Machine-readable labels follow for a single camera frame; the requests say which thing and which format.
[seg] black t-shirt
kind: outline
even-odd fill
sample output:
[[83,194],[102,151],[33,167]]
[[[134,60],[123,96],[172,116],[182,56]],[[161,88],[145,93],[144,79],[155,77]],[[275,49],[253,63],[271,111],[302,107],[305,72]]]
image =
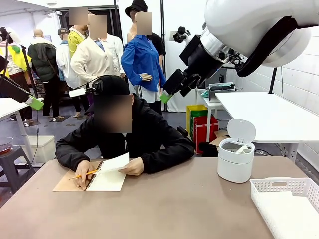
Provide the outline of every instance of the black t-shirt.
[[152,42],[156,51],[158,51],[159,56],[166,55],[165,47],[160,36],[156,35],[155,33],[152,33],[151,35],[147,35],[147,38]]

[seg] gray stool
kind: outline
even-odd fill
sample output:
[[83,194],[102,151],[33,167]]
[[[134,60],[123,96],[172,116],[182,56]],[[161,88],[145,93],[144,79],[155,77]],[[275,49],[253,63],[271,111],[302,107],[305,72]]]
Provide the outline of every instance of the gray stool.
[[[14,161],[21,156],[25,158],[28,165],[15,165]],[[28,176],[35,173],[28,157],[20,146],[13,146],[10,152],[0,155],[0,166],[3,168],[0,177],[5,174],[8,179],[8,182],[0,182],[0,187],[11,187],[13,193],[19,190]],[[18,169],[28,169],[28,171],[20,176]]]

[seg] pencil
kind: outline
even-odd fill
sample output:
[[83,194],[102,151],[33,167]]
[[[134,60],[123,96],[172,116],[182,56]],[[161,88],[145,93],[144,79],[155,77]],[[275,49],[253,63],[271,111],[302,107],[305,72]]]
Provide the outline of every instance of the pencil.
[[[88,172],[88,173],[86,173],[86,175],[90,175],[90,174],[92,174],[92,173],[96,173],[96,172],[98,172],[98,171],[100,171],[99,169],[97,169],[97,170],[94,170],[94,171],[91,171],[91,172]],[[78,176],[75,176],[75,177],[73,177],[73,178],[69,178],[69,180],[71,180],[71,179],[76,179],[76,178],[80,178],[81,177],[81,175],[78,175]]]

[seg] white table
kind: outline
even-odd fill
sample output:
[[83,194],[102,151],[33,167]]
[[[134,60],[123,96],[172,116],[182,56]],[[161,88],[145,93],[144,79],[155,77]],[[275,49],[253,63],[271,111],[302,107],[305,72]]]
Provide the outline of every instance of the white table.
[[295,161],[298,144],[319,142],[319,117],[281,97],[267,92],[217,93],[233,119],[247,120],[256,128],[257,143],[287,144]]
[[26,103],[19,103],[18,101],[12,99],[12,98],[0,98],[0,119],[6,118],[10,115],[15,114],[16,119],[19,125],[19,129],[21,132],[21,136],[23,137],[24,144],[26,147],[26,151],[29,157],[32,157],[33,153],[31,150],[31,145],[29,142],[28,135],[25,131],[24,124],[20,115],[19,110],[27,107],[28,105]]
[[195,96],[195,103],[197,104],[197,95],[199,95],[203,99],[203,103],[206,105],[208,109],[207,113],[207,136],[206,136],[206,142],[210,143],[209,140],[209,133],[210,133],[210,119],[211,119],[211,110],[215,110],[214,117],[217,119],[217,111],[223,110],[224,106],[221,102],[209,102],[208,98],[204,98],[201,93],[203,93],[204,89],[198,89],[196,88],[196,96]]

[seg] hat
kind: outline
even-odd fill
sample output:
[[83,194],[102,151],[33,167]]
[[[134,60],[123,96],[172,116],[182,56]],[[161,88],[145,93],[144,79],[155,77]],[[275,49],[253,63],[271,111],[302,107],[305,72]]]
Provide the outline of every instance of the hat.
[[125,9],[125,13],[128,17],[130,16],[131,10],[134,10],[136,12],[143,11],[148,12],[148,6],[143,0],[133,0],[132,6]]
[[68,34],[68,29],[66,28],[60,28],[58,30],[58,35],[65,35],[65,34]]
[[95,89],[93,93],[94,104],[88,108],[85,114],[92,113],[97,108],[106,109],[118,103],[123,99],[123,96],[130,94],[129,86],[119,76],[102,76],[93,83],[92,87]]

